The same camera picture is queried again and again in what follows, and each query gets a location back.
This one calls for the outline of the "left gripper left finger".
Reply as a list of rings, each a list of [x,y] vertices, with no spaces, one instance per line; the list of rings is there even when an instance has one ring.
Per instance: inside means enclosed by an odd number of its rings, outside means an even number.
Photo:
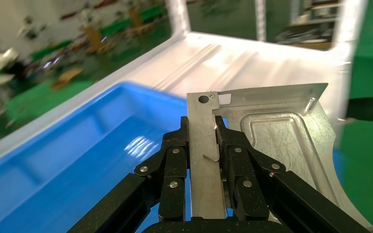
[[[160,150],[137,165],[90,209],[70,233],[134,233],[158,205],[159,220],[185,220],[188,118],[163,135]]]

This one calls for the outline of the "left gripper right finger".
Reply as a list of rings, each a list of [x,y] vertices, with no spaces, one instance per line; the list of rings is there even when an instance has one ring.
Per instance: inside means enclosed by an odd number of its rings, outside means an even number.
[[[215,117],[220,166],[234,215],[266,233],[364,233],[366,228],[277,160],[254,149],[245,133]]]

